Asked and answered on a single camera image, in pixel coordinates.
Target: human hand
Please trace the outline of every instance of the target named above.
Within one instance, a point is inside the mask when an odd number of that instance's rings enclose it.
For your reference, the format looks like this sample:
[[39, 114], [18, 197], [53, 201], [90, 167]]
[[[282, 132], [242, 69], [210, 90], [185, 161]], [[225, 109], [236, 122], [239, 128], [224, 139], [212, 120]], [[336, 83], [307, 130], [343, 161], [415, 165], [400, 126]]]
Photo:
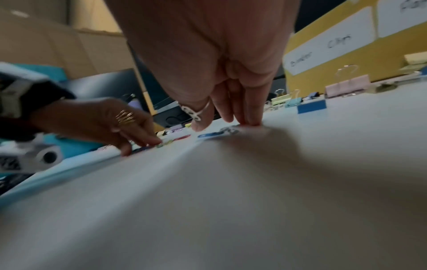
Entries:
[[221, 117], [259, 125], [298, 0], [106, 0], [164, 90], [203, 111], [196, 131]]
[[[122, 110], [133, 113], [135, 122], [119, 126], [116, 116]], [[44, 132], [113, 145], [122, 156], [132, 152], [129, 140], [141, 147], [161, 143], [151, 115], [113, 98], [55, 101], [31, 113], [29, 121]]]

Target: white tabletop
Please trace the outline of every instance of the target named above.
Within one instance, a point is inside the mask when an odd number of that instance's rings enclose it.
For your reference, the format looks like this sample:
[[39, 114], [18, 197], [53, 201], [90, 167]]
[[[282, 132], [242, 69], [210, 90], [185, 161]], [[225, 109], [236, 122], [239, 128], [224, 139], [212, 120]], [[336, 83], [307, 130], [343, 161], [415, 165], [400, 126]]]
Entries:
[[426, 269], [426, 104], [417, 83], [90, 153], [0, 197], [0, 269]]

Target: white paper label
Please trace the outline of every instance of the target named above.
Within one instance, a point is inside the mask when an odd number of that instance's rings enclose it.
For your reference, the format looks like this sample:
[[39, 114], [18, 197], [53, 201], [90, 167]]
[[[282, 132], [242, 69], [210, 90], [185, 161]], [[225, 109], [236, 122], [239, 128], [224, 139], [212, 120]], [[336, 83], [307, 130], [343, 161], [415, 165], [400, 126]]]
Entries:
[[366, 7], [287, 53], [283, 57], [283, 67], [296, 75], [374, 40], [372, 7]]
[[427, 0], [379, 0], [378, 35], [385, 37], [427, 21]]

